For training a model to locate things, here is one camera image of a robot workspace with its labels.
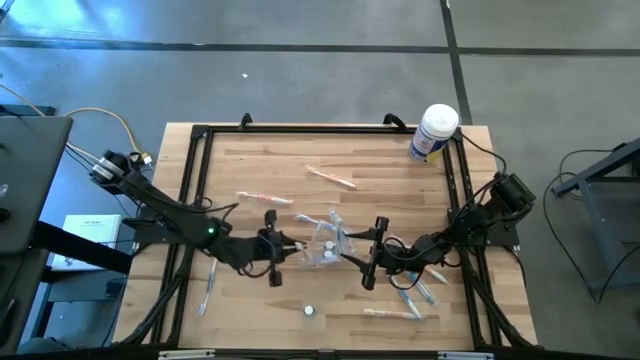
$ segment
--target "black bracket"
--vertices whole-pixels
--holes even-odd
[[[240,126],[238,126],[238,130],[244,131],[244,129],[247,127],[247,124],[252,123],[253,119],[251,118],[251,114],[245,113],[244,115],[242,115],[242,120],[240,120]]]
[[[404,124],[399,117],[395,116],[392,113],[388,113],[384,116],[384,120],[382,120],[382,125],[395,125],[402,131],[407,131],[407,125]]]
[[[191,128],[191,140],[200,139],[209,130],[208,125],[193,125]]]

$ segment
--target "robotic arm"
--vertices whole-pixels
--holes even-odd
[[[224,221],[225,217],[208,216],[208,213],[227,209],[229,212],[237,204],[219,209],[202,209],[181,204],[171,199],[153,186],[144,177],[135,162],[129,157],[105,152],[90,176],[100,187],[111,194],[124,194],[132,200],[144,203],[147,209],[142,218],[125,219],[123,222],[141,233],[141,238],[149,242],[187,244],[208,256],[229,264],[241,275],[253,277],[247,270],[253,261],[269,260],[270,286],[282,285],[282,274],[277,264],[298,250],[297,240],[290,239],[276,231],[275,210],[265,213],[265,227],[251,238],[230,235],[233,227]]]

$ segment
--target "cable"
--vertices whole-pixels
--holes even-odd
[[[122,118],[122,116],[109,111],[109,110],[105,110],[102,108],[97,108],[97,107],[87,107],[87,108],[79,108],[79,109],[75,109],[75,110],[71,110],[68,113],[64,114],[64,116],[71,116],[77,113],[81,113],[81,112],[88,112],[88,111],[97,111],[97,112],[101,112],[110,116],[113,116],[114,118],[120,120],[120,123],[122,123],[122,126],[124,127],[125,131],[127,132],[127,135],[129,136],[129,142],[131,142],[131,146],[133,147],[133,150],[142,154],[142,157],[145,157],[145,155],[148,156],[147,153],[143,152],[142,150],[140,150],[140,147],[138,146],[138,144],[136,143],[135,139],[133,138],[133,133],[131,132],[131,128],[129,128],[129,124],[127,123],[127,121]]]
[[[511,253],[511,255],[513,255],[513,258],[518,262],[518,265],[520,265],[520,272],[522,272],[522,282],[524,283],[524,287],[527,287],[527,276],[524,273],[524,265],[522,265],[522,260],[520,260],[518,254],[516,254],[516,252],[512,248],[508,246],[503,246],[502,248]]]
[[[174,202],[173,200],[169,201],[169,200],[163,199],[163,198],[161,198],[161,197],[159,197],[159,196],[157,196],[155,194],[152,194],[152,193],[148,192],[146,189],[143,189],[138,184],[132,182],[131,180],[129,180],[129,179],[125,178],[125,177],[120,177],[120,179],[122,179],[122,181],[126,182],[127,184],[137,188],[139,191],[142,191],[142,192],[146,193],[147,195],[149,195],[150,197],[156,199],[157,201],[159,201],[159,202],[161,202],[161,203],[163,203],[165,205],[173,206],[173,207],[175,207],[177,209],[180,209],[180,210],[183,210],[183,211],[186,211],[186,212],[191,212],[191,213],[196,213],[196,214],[206,214],[206,213],[210,213],[210,212],[217,212],[217,211],[231,209],[231,210],[227,211],[227,213],[225,214],[225,217],[226,217],[226,215],[229,215],[229,213],[231,213],[231,211],[233,211],[233,209],[235,209],[238,205],[240,205],[240,203],[236,202],[236,203],[232,203],[232,204],[229,204],[229,205],[221,206],[219,208],[194,209],[191,206],[184,206],[184,205],[181,205],[179,203]]]
[[[582,273],[582,270],[580,270],[580,268],[578,267],[578,264],[576,264],[576,262],[573,260],[573,257],[571,257],[571,254],[569,254],[569,250],[567,250],[567,248],[564,246],[564,244],[562,243],[562,241],[558,237],[558,234],[556,233],[555,229],[553,228],[553,225],[551,225],[551,220],[549,219],[549,214],[547,213],[547,195],[551,192],[551,187],[553,186],[553,183],[555,183],[556,180],[558,180],[562,175],[566,175],[566,174],[569,174],[569,173],[560,173],[560,174],[556,175],[556,177],[554,177],[553,180],[551,180],[551,182],[549,182],[549,185],[547,185],[546,189],[544,190],[544,194],[542,195],[542,212],[544,213],[544,218],[547,221],[547,225],[549,226],[549,230],[551,230],[551,234],[556,239],[556,242],[558,242],[558,245],[560,245],[560,247],[564,251],[565,255],[567,255],[567,257],[569,258],[569,261],[571,261],[571,264],[573,265],[574,269],[576,269],[576,271],[578,272],[578,275],[580,275],[580,279],[582,279],[582,282],[587,287],[587,291],[589,292],[589,296],[591,297],[591,299],[594,302],[597,303],[596,298],[593,295],[593,292],[591,291],[591,288],[589,287],[589,283],[587,282],[587,279],[584,277],[584,274]]]
[[[636,245],[636,247],[634,247],[633,249],[631,249],[631,251],[629,251],[627,253],[627,255],[625,255],[620,262],[618,262],[618,264],[616,265],[616,267],[613,268],[613,270],[611,271],[611,273],[609,274],[609,277],[607,277],[607,281],[604,282],[604,286],[602,286],[602,290],[600,291],[600,297],[598,298],[598,304],[602,302],[602,298],[604,297],[604,292],[607,290],[607,286],[609,286],[609,281],[611,281],[611,279],[613,278],[613,275],[615,275],[616,271],[618,271],[618,269],[620,268],[620,266],[622,266],[622,263],[624,263],[625,260],[627,260],[627,258],[629,256],[631,256],[631,254],[633,254],[634,252],[636,252],[636,250],[640,249],[640,244]]]
[[[113,195],[113,198],[116,199],[116,201],[118,202],[118,204],[122,208],[122,211],[124,211],[124,213],[127,214],[128,217],[132,218],[133,216],[131,216],[131,214],[127,211],[127,209],[125,209],[125,207],[124,207],[124,205],[122,205],[122,202],[120,201],[120,199],[118,199],[118,197],[115,196],[115,195]]]
[[[33,111],[35,111],[38,115],[46,116],[42,111],[40,111],[40,109],[38,109],[35,105],[33,105],[29,100],[27,100],[24,97],[20,96],[17,92],[9,89],[7,86],[5,86],[3,84],[0,84],[0,87],[2,87],[3,89],[7,90],[8,92],[10,92],[11,94],[13,94],[18,99],[22,100],[22,102],[24,102],[25,104],[29,105],[29,107],[32,108]]]
[[[382,241],[382,247],[384,247],[384,250],[387,252],[387,254],[389,254],[389,256],[391,256],[392,258],[394,258],[396,260],[400,260],[400,261],[412,261],[412,260],[415,260],[415,259],[419,258],[420,256],[422,256],[422,254],[426,253],[427,251],[429,251],[429,250],[431,250],[431,249],[433,249],[433,248],[435,248],[436,246],[439,245],[439,243],[436,242],[436,243],[431,244],[429,247],[427,247],[426,249],[420,251],[418,254],[416,254],[414,256],[411,256],[411,257],[400,257],[400,256],[392,254],[389,251],[389,248],[387,247],[387,242],[389,240],[394,240],[397,243],[399,243],[402,246],[403,250],[405,250],[405,251],[407,250],[407,247],[404,245],[404,243],[400,239],[398,239],[395,236],[389,236],[388,238],[386,238],[386,239],[384,239]]]
[[[462,135],[463,138],[465,138],[465,140],[467,140],[468,142],[471,143],[471,145],[475,146],[478,150],[490,154],[493,157],[495,157],[496,159],[500,160],[500,162],[502,163],[502,174],[506,174],[507,173],[507,160],[505,160],[502,156],[494,153],[493,151],[487,150],[483,147],[481,147],[480,145],[476,144],[475,142],[473,142],[473,140],[469,139],[467,137],[467,135],[465,135],[463,132],[460,132],[460,134]]]
[[[460,210],[458,210],[456,215],[453,217],[453,220],[451,220],[449,227],[453,226],[453,224],[455,224],[455,222],[458,221],[458,218],[460,218],[460,215],[462,215],[462,212],[465,210],[465,208],[471,205],[471,203],[473,202],[473,199],[475,199],[478,196],[478,194],[480,194],[480,192],[483,192],[483,191],[486,192],[490,187],[496,184],[499,180],[500,178],[493,178],[491,181],[482,185],[480,189],[478,189],[475,193],[473,193],[473,195],[471,195],[471,197],[467,200],[467,202],[465,202],[464,205],[462,205]]]
[[[575,150],[572,151],[570,153],[568,153],[567,155],[565,155],[562,160],[560,160],[560,166],[558,168],[558,174],[562,174],[564,171],[562,170],[562,167],[564,166],[564,162],[567,160],[567,158],[571,155],[575,155],[575,154],[579,154],[579,153],[585,153],[585,152],[595,152],[595,153],[610,153],[612,152],[613,149],[611,150],[605,150],[605,149],[582,149],[582,150]],[[560,184],[564,183],[564,179],[562,179],[562,175],[560,175]],[[574,199],[574,200],[582,200],[582,196],[580,195],[576,195],[573,194],[571,192],[567,193],[567,196],[569,196],[570,198]]]
[[[88,168],[85,164],[83,164],[82,162],[80,162],[80,160],[76,159],[73,155],[71,155],[71,152],[73,152],[74,154],[76,154],[80,159],[84,160],[85,162],[89,163],[89,161],[85,158],[83,158],[82,156],[80,156],[80,154],[76,153],[75,150],[73,149],[64,149],[64,152],[67,153],[67,155],[69,155],[70,158],[72,158],[73,160],[75,160],[80,166],[82,166],[87,172],[90,172],[91,169]],[[118,197],[116,195],[113,195],[114,199],[116,199],[116,201],[118,202],[118,204],[120,205],[120,208],[122,208],[122,211],[124,211],[125,214],[127,214],[128,217],[133,217],[131,216],[131,214],[127,211],[127,209],[124,207],[124,205],[122,204],[122,202],[120,201],[120,199],[118,199]]]
[[[413,288],[414,286],[416,286],[416,284],[418,283],[418,281],[420,281],[420,278],[422,277],[422,274],[424,273],[424,271],[421,271],[418,276],[416,277],[416,279],[413,281],[413,283],[411,285],[409,285],[409,287],[402,287],[402,286],[397,286],[396,284],[393,283],[393,281],[391,280],[392,276],[389,276],[389,284],[391,284],[391,286],[393,286],[394,288],[398,289],[398,290],[411,290],[411,288]]]
[[[591,288],[589,287],[589,283],[588,283],[587,279],[585,278],[584,274],[582,273],[582,270],[580,270],[580,268],[578,267],[576,262],[573,260],[573,258],[571,257],[571,254],[569,254],[569,251],[567,250],[567,248],[564,246],[564,244],[562,243],[562,241],[558,237],[558,234],[556,233],[555,229],[553,228],[553,225],[551,225],[551,220],[549,219],[549,215],[547,213],[547,195],[549,194],[549,192],[551,190],[551,186],[553,185],[553,183],[556,182],[556,180],[560,179],[563,175],[574,175],[575,176],[575,174],[570,173],[570,172],[561,172],[556,177],[554,177],[553,180],[551,180],[549,185],[547,185],[546,189],[544,190],[544,194],[542,196],[542,212],[544,213],[544,218],[547,221],[547,225],[549,226],[549,230],[551,230],[551,234],[553,234],[553,237],[558,242],[558,244],[560,245],[560,247],[564,251],[565,255],[567,255],[567,257],[569,258],[569,261],[571,261],[571,264],[573,265],[573,267],[578,272],[578,275],[580,275],[580,279],[582,279],[582,282],[584,283],[585,287],[587,288],[587,292],[589,293],[589,296],[591,297],[591,300],[593,300],[593,302],[595,302],[596,304],[600,304],[600,302],[602,301],[602,298],[604,297],[604,293],[607,290],[607,287],[609,286],[609,282],[611,281],[611,279],[613,278],[615,273],[618,271],[620,266],[622,266],[622,264],[625,262],[625,260],[627,260],[627,258],[629,256],[631,256],[631,254],[636,252],[636,250],[640,249],[640,244],[638,244],[633,249],[631,249],[624,257],[622,257],[622,259],[618,262],[618,264],[616,264],[616,266],[613,268],[613,270],[609,273],[609,276],[607,277],[607,280],[605,281],[605,283],[604,283],[604,285],[602,287],[602,290],[600,291],[600,295],[598,296],[598,299],[596,299],[595,295],[591,291]]]
[[[100,162],[100,159],[98,159],[95,155],[91,154],[90,152],[88,152],[88,151],[86,151],[86,150],[81,149],[80,147],[78,147],[78,146],[76,146],[76,145],[73,145],[73,144],[71,143],[71,141],[67,141],[67,146],[68,146],[68,147],[70,147],[70,148],[72,148],[73,150],[75,150],[75,151],[79,152],[79,153],[82,153],[82,154],[83,154],[83,155],[85,155],[85,156],[90,157],[90,158],[91,158],[91,159],[93,159],[95,162]]]
[[[25,104],[27,104],[30,108],[33,109],[33,111],[35,111],[38,115],[40,116],[44,116],[47,117],[47,115],[45,115],[45,113],[43,113],[42,111],[40,111],[40,109],[38,109],[35,105],[33,105],[29,100],[27,100],[26,98],[24,98],[23,96],[21,96],[20,94],[18,94],[17,92],[11,90],[9,87],[7,87],[6,85],[0,84],[0,87],[2,87],[3,89],[5,89],[6,91],[10,92],[11,94],[13,94],[15,97],[17,97],[18,99],[22,100],[22,102],[24,102]],[[113,115],[116,118],[118,118],[122,124],[125,126],[125,129],[127,130],[127,133],[129,134],[129,139],[131,140],[131,144],[133,145],[134,149],[137,149],[137,145],[135,145],[135,142],[133,141],[133,136],[131,135],[131,130],[129,130],[128,125],[126,125],[126,121],[124,119],[122,119],[119,115],[112,113],[111,111],[108,110],[104,110],[104,109],[100,109],[100,108],[80,108],[80,109],[76,109],[73,110],[71,112],[68,112],[65,116],[69,116],[70,114],[74,114],[76,112],[81,112],[81,111],[101,111],[104,113],[107,113],[109,115]],[[100,159],[98,159],[96,156],[92,155],[91,153],[89,153],[88,151],[74,145],[73,143],[71,143],[70,141],[67,141],[67,146],[69,146],[70,148],[72,148],[73,150],[84,154],[85,156],[88,156],[90,158],[92,158],[93,160],[95,160],[96,162],[99,162]]]
[[[18,279],[18,275],[20,275],[20,271],[22,270],[22,267],[24,266],[24,258],[26,256],[27,252],[23,252],[22,256],[20,256],[20,264],[18,265],[18,268],[16,270],[16,272],[13,274],[13,277],[11,278],[11,282],[9,283],[9,287],[7,287],[7,292],[4,294],[3,299],[5,299],[7,296],[9,296],[9,294],[11,294],[11,291],[13,291],[13,286],[16,284],[16,280]]]
[[[120,289],[120,294],[118,295],[118,300],[116,301],[116,310],[115,310],[115,314],[113,314],[113,319],[111,320],[111,324],[109,325],[109,329],[107,330],[107,334],[104,336],[104,340],[102,340],[102,344],[100,345],[100,347],[104,347],[105,344],[107,343],[107,341],[109,340],[109,335],[111,335],[111,331],[113,330],[113,327],[116,325],[116,319],[118,318],[118,313],[119,313],[119,309],[120,309],[120,303],[122,302],[122,298],[124,297],[124,290],[126,288],[126,282],[123,284],[122,289]]]

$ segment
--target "white paper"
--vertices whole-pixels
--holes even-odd
[[[121,220],[120,215],[67,215],[62,229],[113,249],[118,238]],[[51,269],[53,271],[102,270],[84,261],[57,254],[53,258]]]

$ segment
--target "black cable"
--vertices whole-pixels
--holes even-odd
[[[393,286],[394,288],[398,289],[398,290],[411,290],[411,288],[413,288],[414,286],[416,286],[416,284],[418,283],[418,281],[420,281],[420,278],[422,277],[422,274],[424,273],[424,271],[421,271],[418,276],[416,277],[416,279],[413,281],[413,283],[409,286],[409,287],[402,287],[402,286],[397,286],[396,284],[393,283],[393,281],[391,281],[391,277],[389,276],[389,284],[391,284],[391,286]]]
[[[613,149],[611,149],[611,150],[605,150],[605,149],[582,149],[582,150],[575,150],[575,151],[572,151],[572,152],[568,153],[567,155],[565,155],[562,158],[562,160],[560,160],[560,166],[558,168],[558,174],[560,174],[560,184],[564,183],[564,179],[562,179],[562,175],[561,175],[562,173],[564,173],[562,168],[564,166],[564,162],[567,160],[567,158],[569,158],[569,156],[574,155],[574,154],[579,154],[579,153],[585,153],[585,152],[610,153],[612,151],[613,151]],[[573,194],[571,192],[567,193],[567,196],[569,196],[570,198],[572,198],[574,200],[582,200],[582,196]]]
[[[118,199],[118,197],[116,195],[113,195],[113,198],[116,199],[116,201],[118,202],[118,204],[120,205],[120,207],[122,208],[122,211],[124,211],[125,214],[127,214],[128,217],[133,217],[131,216],[131,214],[127,211],[127,209],[125,209],[124,205],[122,205],[122,202],[120,201],[120,199]]]
[[[550,192],[551,186],[553,185],[554,182],[556,182],[556,180],[561,178],[563,175],[572,175],[572,174],[573,173],[569,173],[569,172],[561,172],[556,177],[554,177],[553,180],[551,180],[549,185],[547,185],[547,188],[545,189],[544,194],[542,196],[542,212],[544,213],[544,218],[547,221],[547,225],[549,226],[549,230],[551,230],[551,233],[553,234],[553,237],[556,239],[556,241],[558,242],[558,244],[560,245],[560,247],[562,248],[564,253],[567,255],[567,257],[569,258],[569,261],[571,261],[571,264],[573,265],[573,267],[578,272],[578,275],[580,275],[580,279],[582,279],[582,282],[584,283],[585,287],[587,288],[587,292],[589,293],[589,296],[591,297],[591,300],[593,300],[593,302],[595,302],[596,304],[599,304],[602,301],[602,298],[604,297],[604,293],[607,290],[607,287],[609,286],[609,282],[611,281],[611,279],[613,278],[615,273],[618,271],[620,266],[622,266],[624,261],[627,260],[627,258],[629,256],[631,256],[631,254],[633,254],[636,250],[640,249],[640,244],[638,244],[636,247],[631,249],[624,257],[622,257],[622,259],[618,262],[618,264],[616,264],[616,266],[613,268],[613,270],[609,273],[609,276],[607,277],[607,280],[605,281],[604,286],[602,287],[602,290],[600,291],[600,295],[599,295],[598,299],[596,299],[595,295],[591,291],[591,288],[589,287],[589,283],[588,283],[587,279],[585,278],[584,274],[582,273],[582,270],[580,270],[580,268],[578,267],[576,262],[573,260],[573,258],[571,257],[571,254],[569,254],[569,251],[567,250],[567,248],[564,246],[564,244],[562,243],[562,241],[558,237],[558,234],[556,233],[555,229],[553,228],[553,225],[551,225],[551,220],[549,219],[549,215],[547,213],[547,194]]]
[[[513,258],[518,262],[518,265],[520,265],[520,272],[522,272],[522,282],[524,283],[524,287],[527,287],[527,276],[524,273],[524,265],[522,265],[522,260],[520,260],[518,254],[516,254],[516,252],[512,248],[508,246],[503,246],[502,248],[511,253],[511,255],[513,255]]]
[[[20,256],[20,264],[18,265],[18,268],[16,269],[16,272],[13,274],[13,277],[11,278],[11,282],[9,283],[9,286],[7,287],[7,292],[5,292],[3,299],[6,299],[7,296],[9,296],[9,294],[11,294],[11,292],[13,291],[13,286],[16,284],[16,280],[18,279],[18,275],[20,275],[20,271],[22,270],[22,267],[24,265],[24,258],[27,255],[27,252],[24,251],[22,253],[22,255]]]
[[[72,153],[74,153],[80,160],[84,161],[85,164],[89,165],[89,169],[87,169],[86,166],[82,166],[85,169],[87,169],[87,171],[91,171],[90,169],[93,167],[93,164],[91,163],[91,161],[87,160],[87,158],[85,158],[84,156],[82,156],[82,154],[78,153],[75,149],[73,149],[72,147],[70,147],[69,145],[65,145],[65,151],[67,151],[67,154],[69,154],[69,151],[71,151]]]
[[[471,197],[467,200],[467,202],[465,202],[464,205],[462,205],[460,210],[458,210],[456,215],[453,217],[453,220],[451,220],[451,223],[450,223],[449,227],[451,227],[453,224],[456,223],[456,221],[458,221],[458,218],[460,218],[460,215],[462,215],[462,212],[469,205],[471,205],[471,203],[473,202],[473,199],[475,199],[478,196],[478,194],[480,194],[483,191],[486,192],[489,188],[491,188],[491,186],[496,184],[499,180],[500,180],[499,178],[494,178],[491,181],[487,182],[486,184],[482,185],[482,187],[480,187],[480,189],[478,189],[475,193],[473,193],[473,195],[471,195]]]
[[[547,185],[546,189],[544,190],[544,194],[542,195],[542,212],[544,213],[544,218],[547,221],[547,225],[549,226],[549,230],[551,230],[551,234],[556,239],[556,242],[558,242],[558,245],[560,245],[560,247],[562,248],[562,251],[564,251],[565,255],[567,255],[567,257],[569,258],[569,261],[571,261],[571,264],[573,265],[573,268],[576,269],[576,271],[578,272],[578,275],[580,275],[580,279],[582,279],[582,282],[587,287],[587,291],[589,292],[589,296],[591,297],[591,299],[594,302],[597,303],[596,297],[593,295],[593,292],[591,291],[591,288],[589,287],[589,283],[587,282],[587,279],[585,278],[584,274],[582,273],[582,270],[580,270],[580,268],[578,267],[578,264],[576,264],[576,262],[573,260],[573,257],[571,257],[571,254],[569,254],[569,250],[567,250],[567,248],[564,246],[564,244],[562,243],[562,241],[558,237],[558,234],[556,233],[555,229],[553,228],[553,225],[551,225],[551,220],[549,219],[549,214],[547,213],[547,195],[551,192],[551,187],[553,186],[553,183],[555,183],[556,180],[558,180],[562,175],[566,175],[566,174],[568,174],[568,173],[560,173],[560,174],[556,175],[556,177],[554,177],[553,180],[551,180],[551,182],[549,182],[549,185]]]
[[[237,208],[238,205],[239,203],[233,203],[233,204],[227,205],[228,207],[227,212],[225,212],[224,215],[222,216],[223,223],[227,220],[227,216],[229,216],[229,214],[231,214],[231,212],[235,210],[235,208]]]
[[[598,304],[602,302],[602,298],[604,297],[604,292],[607,290],[607,286],[609,286],[609,282],[611,281],[611,279],[613,278],[613,275],[615,275],[616,271],[618,271],[618,269],[620,268],[620,266],[622,266],[622,263],[624,263],[625,260],[627,260],[627,258],[629,256],[631,256],[631,254],[633,254],[634,252],[636,252],[636,250],[640,249],[640,244],[636,245],[636,247],[634,247],[633,249],[631,249],[619,262],[618,265],[616,265],[616,267],[613,268],[613,270],[611,271],[611,273],[609,274],[609,277],[607,277],[607,281],[604,282],[604,286],[602,286],[602,290],[600,291],[600,297],[598,298]]]
[[[75,162],[77,162],[80,166],[82,166],[87,172],[91,171],[91,168],[87,167],[85,164],[83,164],[80,160],[78,160],[76,157],[74,157],[73,155],[71,155],[71,153],[69,151],[73,151],[73,153],[78,156],[80,159],[84,160],[85,162],[87,162],[89,164],[89,166],[91,166],[91,163],[85,159],[84,157],[82,157],[80,154],[78,154],[75,150],[73,150],[70,147],[65,147],[64,152],[67,153],[67,155],[69,155],[69,157],[73,160],[75,160]],[[120,201],[120,199],[118,199],[118,197],[116,195],[111,194],[116,201],[118,202],[118,204],[120,205],[120,208],[122,208],[122,211],[124,211],[125,214],[127,214],[128,217],[132,217],[131,214],[127,211],[127,209],[124,207],[124,205],[122,204],[122,202]]]
[[[240,269],[242,271],[242,275],[246,275],[246,276],[248,276],[248,277],[250,277],[252,279],[257,279],[259,277],[263,277],[267,272],[269,272],[269,269],[271,268],[271,266],[276,263],[276,247],[271,243],[271,241],[266,239],[264,236],[258,234],[258,238],[260,238],[261,240],[263,240],[264,242],[269,244],[269,246],[271,247],[271,260],[269,261],[269,265],[263,271],[259,272],[258,274],[252,274],[251,273],[251,271],[253,270],[253,262],[251,262],[251,270],[247,271],[245,269]]]
[[[120,179],[122,179],[122,181],[126,182],[127,184],[135,187],[136,189],[138,189],[138,191],[144,192],[146,193],[148,196],[154,198],[155,200],[165,204],[165,205],[169,205],[172,206],[176,209],[182,210],[182,211],[186,211],[186,212],[190,212],[190,213],[196,213],[196,214],[206,214],[206,213],[210,213],[210,212],[217,212],[217,211],[222,211],[222,210],[227,210],[227,209],[235,209],[239,203],[232,203],[229,205],[225,205],[225,206],[221,206],[219,208],[213,208],[213,209],[195,209],[191,206],[185,206],[179,203],[174,202],[173,200],[166,200],[164,198],[161,198],[155,194],[150,193],[149,191],[147,191],[146,189],[143,189],[142,187],[140,187],[138,184],[134,183],[133,181],[127,179],[126,177],[120,177]]]
[[[113,280],[127,280],[127,278],[121,278],[121,279],[111,279],[109,281],[113,281]],[[120,289],[120,294],[118,295],[118,300],[116,300],[116,306],[115,306],[115,314],[113,314],[113,319],[111,320],[111,324],[109,325],[109,329],[107,330],[107,334],[104,336],[104,340],[102,340],[102,344],[100,345],[100,347],[104,347],[104,345],[107,343],[107,341],[109,340],[109,335],[111,335],[111,330],[113,330],[113,327],[116,325],[116,319],[118,318],[118,313],[119,313],[119,309],[120,309],[120,303],[122,302],[122,298],[124,297],[124,290],[126,288],[126,283],[123,284],[122,289]]]
[[[384,240],[382,241],[382,247],[384,247],[384,250],[387,252],[387,254],[389,254],[389,256],[391,256],[392,258],[394,258],[394,259],[396,259],[396,260],[400,260],[400,261],[412,261],[412,260],[415,260],[415,259],[419,258],[420,256],[422,256],[422,254],[426,253],[427,251],[429,251],[429,250],[431,250],[431,249],[433,249],[433,248],[435,248],[436,246],[438,246],[438,245],[439,245],[439,244],[436,242],[436,243],[431,244],[429,247],[427,247],[426,249],[424,249],[424,250],[420,251],[418,254],[416,254],[416,255],[414,255],[414,256],[411,256],[411,257],[400,257],[400,256],[396,256],[396,255],[392,254],[392,253],[389,251],[389,248],[387,247],[387,242],[388,242],[389,240],[394,240],[394,241],[396,241],[397,243],[399,243],[399,244],[402,246],[402,248],[403,248],[404,250],[407,250],[407,247],[404,245],[404,243],[403,243],[402,241],[400,241],[400,239],[398,239],[398,238],[397,238],[397,237],[395,237],[395,236],[389,236],[388,238],[386,238],[386,239],[384,239]]]
[[[467,140],[468,142],[471,143],[471,145],[475,146],[478,150],[490,154],[493,157],[495,157],[496,159],[500,160],[500,162],[502,163],[502,174],[506,174],[507,173],[507,160],[505,160],[502,156],[494,153],[493,151],[487,150],[482,148],[480,145],[476,144],[475,142],[473,142],[473,140],[469,139],[467,137],[467,135],[465,135],[462,131],[460,132],[460,134],[462,135],[463,138],[465,138],[465,140]]]

